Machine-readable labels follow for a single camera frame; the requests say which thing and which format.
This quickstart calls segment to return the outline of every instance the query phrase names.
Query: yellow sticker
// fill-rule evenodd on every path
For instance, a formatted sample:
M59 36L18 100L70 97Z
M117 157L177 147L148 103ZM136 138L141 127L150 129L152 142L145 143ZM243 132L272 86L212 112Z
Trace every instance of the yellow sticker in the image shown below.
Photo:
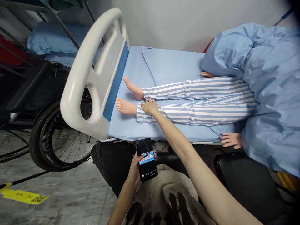
M40 194L35 194L32 192L26 192L22 190L11 190L8 189L8 187L11 186L9 183L6 185L5 188L1 189L0 192L3 194L3 198L15 200L18 202L23 202L27 204L33 204L33 205L38 205L45 201L49 196L46 195L40 195Z

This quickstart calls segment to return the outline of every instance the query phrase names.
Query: phone screen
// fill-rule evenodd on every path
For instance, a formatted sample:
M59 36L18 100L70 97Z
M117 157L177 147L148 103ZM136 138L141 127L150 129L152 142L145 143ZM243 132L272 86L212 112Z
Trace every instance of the phone screen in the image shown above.
M145 182L157 176L152 142L150 138L136 141L137 155L143 155L144 158L139 162L141 181Z

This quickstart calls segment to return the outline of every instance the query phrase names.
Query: blue mattress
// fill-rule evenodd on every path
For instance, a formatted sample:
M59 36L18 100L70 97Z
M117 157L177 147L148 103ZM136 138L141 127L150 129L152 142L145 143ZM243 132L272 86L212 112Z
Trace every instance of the blue mattress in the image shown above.
M139 87L153 87L184 80L199 79L200 66L203 53L184 52L176 50L163 50L145 46L132 46L129 50L123 76ZM133 104L137 101L124 81L121 82L117 97L123 98ZM159 106L190 103L191 100L160 100ZM192 126L175 124L182 133L193 142L219 142L222 133L241 132L245 122L217 125L213 127ZM135 141L143 138L153 140L165 140L161 129L157 124L138 123L134 116L121 114L116 106L112 111L112 117L108 133L110 136L123 140Z

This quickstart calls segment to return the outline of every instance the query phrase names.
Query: bed rail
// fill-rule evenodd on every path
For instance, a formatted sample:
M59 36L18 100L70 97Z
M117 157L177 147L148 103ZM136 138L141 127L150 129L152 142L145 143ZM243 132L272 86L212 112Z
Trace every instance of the bed rail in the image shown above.
M92 61L104 35L106 42L93 68ZM129 48L124 17L118 8L112 8L93 24L71 68L60 103L62 116L69 126L94 138L108 137ZM92 113L87 120L80 110L85 86L92 98Z

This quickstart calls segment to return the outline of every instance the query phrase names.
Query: mannequin hand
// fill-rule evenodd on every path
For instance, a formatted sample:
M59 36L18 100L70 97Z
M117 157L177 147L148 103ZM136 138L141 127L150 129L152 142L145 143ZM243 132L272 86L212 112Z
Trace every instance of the mannequin hand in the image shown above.
M138 169L138 162L141 161L143 158L143 155L138 156L138 153L136 152L132 159L129 173L127 176L127 180L132 184L138 185L138 183L141 181L140 171Z
M202 73L200 73L202 76L205 76L205 77L208 77L208 78L212 78L212 77L216 77L216 76L214 76L214 75L212 75L211 73L209 73L209 72L202 72Z
M145 113L153 114L153 112L158 111L158 104L152 101L151 98L146 100L145 104L142 104L141 107Z
M226 143L223 145L223 147L228 147L231 145L234 145L234 149L239 149L241 148L242 145L242 137L240 133L224 133L222 135L221 139L224 139L221 141L221 143Z

